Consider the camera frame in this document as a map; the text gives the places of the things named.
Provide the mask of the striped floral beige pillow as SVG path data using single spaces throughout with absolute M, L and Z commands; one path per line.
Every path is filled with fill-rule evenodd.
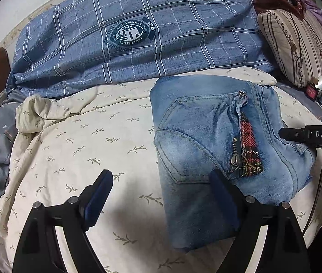
M 322 25 L 307 10 L 303 20 L 286 10 L 258 14 L 261 33 L 284 76 L 297 88 L 322 75 Z

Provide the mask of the light blue denim jeans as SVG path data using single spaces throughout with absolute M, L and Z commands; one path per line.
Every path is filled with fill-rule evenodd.
M 316 152 L 279 136 L 277 93 L 227 76 L 169 76 L 150 92 L 154 144 L 171 244 L 193 250 L 234 228 L 211 190 L 218 170 L 267 205 L 290 201 L 311 181 Z

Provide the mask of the blue plaid quilt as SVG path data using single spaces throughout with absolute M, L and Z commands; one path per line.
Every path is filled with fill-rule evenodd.
M 66 0 L 25 25 L 7 90 L 61 98 L 211 68 L 277 68 L 253 0 Z

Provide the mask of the red label small bottle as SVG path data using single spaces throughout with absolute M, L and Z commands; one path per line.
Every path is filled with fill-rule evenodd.
M 316 101 L 319 94 L 319 89 L 317 88 L 318 83 L 319 80 L 315 77 L 312 77 L 306 85 L 305 95 L 313 102 Z

